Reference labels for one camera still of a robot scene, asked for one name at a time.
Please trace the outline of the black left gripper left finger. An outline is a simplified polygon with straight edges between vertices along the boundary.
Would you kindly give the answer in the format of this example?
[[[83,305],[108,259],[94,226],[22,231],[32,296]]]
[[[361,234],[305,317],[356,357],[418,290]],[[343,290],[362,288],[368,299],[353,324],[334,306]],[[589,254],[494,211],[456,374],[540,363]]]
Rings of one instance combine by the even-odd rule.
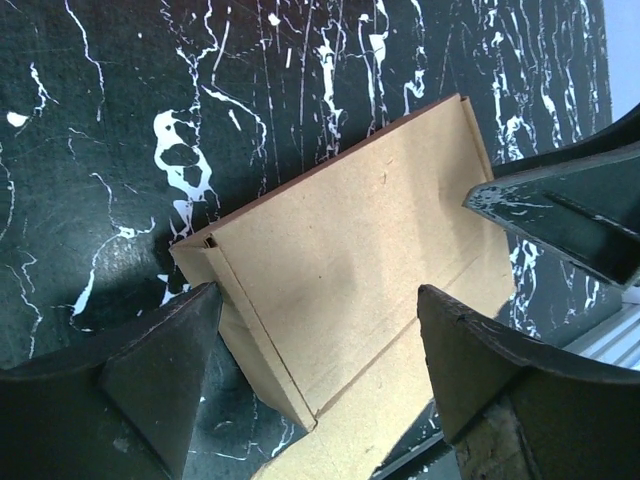
[[[2,370],[2,478],[181,478],[221,308],[204,283]]]

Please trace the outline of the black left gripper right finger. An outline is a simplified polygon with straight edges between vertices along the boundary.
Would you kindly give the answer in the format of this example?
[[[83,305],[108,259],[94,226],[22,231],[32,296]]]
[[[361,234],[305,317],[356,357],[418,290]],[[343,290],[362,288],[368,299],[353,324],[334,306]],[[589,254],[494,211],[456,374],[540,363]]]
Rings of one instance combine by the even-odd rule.
[[[636,479],[638,372],[528,337],[433,285],[417,314],[464,479]]]

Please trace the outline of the brown cardboard box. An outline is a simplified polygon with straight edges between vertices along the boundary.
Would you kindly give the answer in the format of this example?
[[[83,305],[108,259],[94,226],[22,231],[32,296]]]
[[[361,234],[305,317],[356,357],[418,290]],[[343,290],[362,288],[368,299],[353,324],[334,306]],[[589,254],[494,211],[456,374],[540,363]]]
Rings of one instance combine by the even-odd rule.
[[[305,430],[260,479],[367,479],[433,396],[417,317],[433,285],[493,317],[504,231],[463,205],[493,177],[454,95],[176,243],[223,296],[219,331],[257,397]]]

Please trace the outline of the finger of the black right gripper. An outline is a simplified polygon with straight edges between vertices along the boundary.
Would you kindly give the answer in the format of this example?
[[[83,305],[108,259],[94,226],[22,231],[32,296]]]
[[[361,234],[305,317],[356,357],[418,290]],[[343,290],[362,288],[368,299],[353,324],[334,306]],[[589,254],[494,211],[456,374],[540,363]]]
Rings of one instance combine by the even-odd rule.
[[[639,110],[565,147],[499,165],[466,208],[596,279],[639,284]]]

